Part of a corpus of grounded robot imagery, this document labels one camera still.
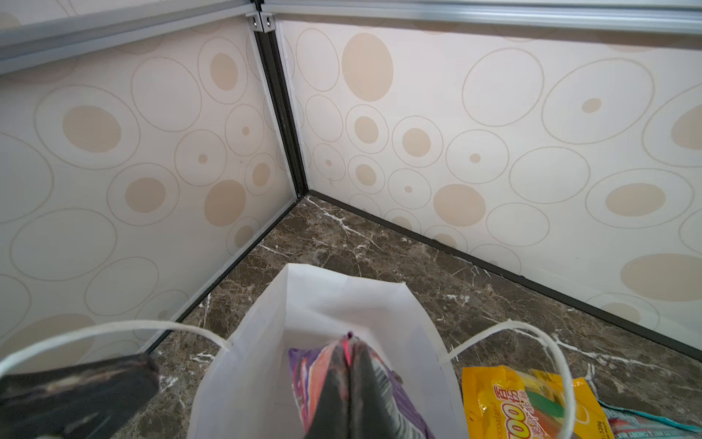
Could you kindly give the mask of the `purple Fox's candy bag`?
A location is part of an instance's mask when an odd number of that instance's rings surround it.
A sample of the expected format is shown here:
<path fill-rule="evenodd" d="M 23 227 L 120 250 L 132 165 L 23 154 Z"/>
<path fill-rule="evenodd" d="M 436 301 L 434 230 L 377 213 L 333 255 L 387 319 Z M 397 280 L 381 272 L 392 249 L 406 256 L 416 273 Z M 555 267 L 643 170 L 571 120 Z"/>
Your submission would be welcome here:
<path fill-rule="evenodd" d="M 400 376 L 354 333 L 287 356 L 306 438 L 434 437 Z"/>

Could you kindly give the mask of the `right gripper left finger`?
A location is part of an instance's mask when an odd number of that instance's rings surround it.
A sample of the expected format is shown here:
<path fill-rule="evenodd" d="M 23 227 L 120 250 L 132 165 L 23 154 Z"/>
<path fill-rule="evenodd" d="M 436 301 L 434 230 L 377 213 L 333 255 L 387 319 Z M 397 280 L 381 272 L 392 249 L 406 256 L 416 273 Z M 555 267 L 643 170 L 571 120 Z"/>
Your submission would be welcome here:
<path fill-rule="evenodd" d="M 354 352 L 351 339 L 316 350 L 303 364 L 305 438 L 352 436 Z"/>

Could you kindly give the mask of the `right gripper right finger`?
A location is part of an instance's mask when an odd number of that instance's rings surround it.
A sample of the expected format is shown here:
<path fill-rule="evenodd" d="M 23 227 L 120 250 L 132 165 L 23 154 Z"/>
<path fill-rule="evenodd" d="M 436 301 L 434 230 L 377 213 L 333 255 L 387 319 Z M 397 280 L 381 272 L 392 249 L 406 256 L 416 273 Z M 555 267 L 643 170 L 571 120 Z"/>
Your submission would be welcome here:
<path fill-rule="evenodd" d="M 402 413 L 397 380 L 360 338 L 350 340 L 350 437 L 419 438 L 420 429 Z"/>

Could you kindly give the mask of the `floral white paper bag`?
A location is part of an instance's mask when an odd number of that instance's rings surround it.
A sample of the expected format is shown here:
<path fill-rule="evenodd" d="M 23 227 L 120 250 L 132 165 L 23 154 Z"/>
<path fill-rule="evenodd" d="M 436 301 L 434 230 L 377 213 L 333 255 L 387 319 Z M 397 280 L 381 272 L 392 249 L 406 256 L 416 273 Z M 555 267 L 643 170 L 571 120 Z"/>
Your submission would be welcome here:
<path fill-rule="evenodd" d="M 289 264 L 234 332 L 132 320 L 30 344 L 1 362 L 5 438 L 109 438 L 159 390 L 146 354 L 21 374 L 36 357 L 102 335 L 183 332 L 218 347 L 193 400 L 191 438 L 570 438 L 577 402 L 553 338 L 508 320 L 447 349 L 404 284 Z M 561 388 L 543 430 L 513 371 L 457 376 L 453 361 L 497 333 L 529 332 L 550 352 Z"/>

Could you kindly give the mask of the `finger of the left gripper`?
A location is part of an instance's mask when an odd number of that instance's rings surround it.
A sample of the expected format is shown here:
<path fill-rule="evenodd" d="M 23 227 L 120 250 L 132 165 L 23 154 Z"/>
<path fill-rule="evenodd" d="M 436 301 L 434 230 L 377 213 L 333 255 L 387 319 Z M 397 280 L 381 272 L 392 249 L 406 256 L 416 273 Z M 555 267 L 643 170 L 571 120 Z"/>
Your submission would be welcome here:
<path fill-rule="evenodd" d="M 110 438 L 159 393 L 147 354 L 1 379 L 3 438 Z"/>

